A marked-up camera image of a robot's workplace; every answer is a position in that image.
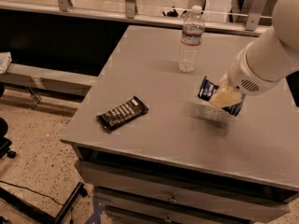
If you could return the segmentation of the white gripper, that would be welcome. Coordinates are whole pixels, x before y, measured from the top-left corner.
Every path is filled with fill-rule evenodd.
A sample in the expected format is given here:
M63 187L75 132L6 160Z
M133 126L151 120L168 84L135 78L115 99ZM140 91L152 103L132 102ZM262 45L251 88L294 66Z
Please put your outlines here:
M257 96L278 84L277 81L263 79L253 72L247 59L248 48L249 46L246 46L234 57L227 74L219 80L220 85L226 85L220 86L211 96L209 102L212 105L218 108L236 105L242 101L242 93Z

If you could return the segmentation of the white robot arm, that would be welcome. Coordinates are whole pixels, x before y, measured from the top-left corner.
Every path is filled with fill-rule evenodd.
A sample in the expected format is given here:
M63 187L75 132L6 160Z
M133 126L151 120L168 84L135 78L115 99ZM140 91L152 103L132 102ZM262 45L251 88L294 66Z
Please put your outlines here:
M299 70L299 0L277 0L272 25L246 45L219 81L209 102L236 105L244 95L258 96Z

